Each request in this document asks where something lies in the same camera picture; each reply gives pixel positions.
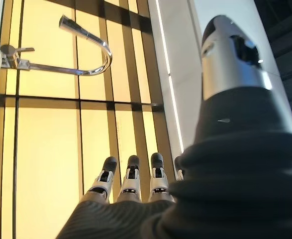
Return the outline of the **dark robot right hand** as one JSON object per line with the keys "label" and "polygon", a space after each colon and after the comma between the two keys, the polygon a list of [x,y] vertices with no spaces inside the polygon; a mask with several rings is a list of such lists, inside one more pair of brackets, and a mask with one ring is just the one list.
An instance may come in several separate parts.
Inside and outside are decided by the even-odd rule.
{"label": "dark robot right hand", "polygon": [[292,239],[292,116],[263,70],[256,45],[228,17],[202,37],[201,105],[193,144],[168,183],[152,156],[150,201],[127,173],[118,201],[105,201],[108,158],[58,234],[60,239]]}

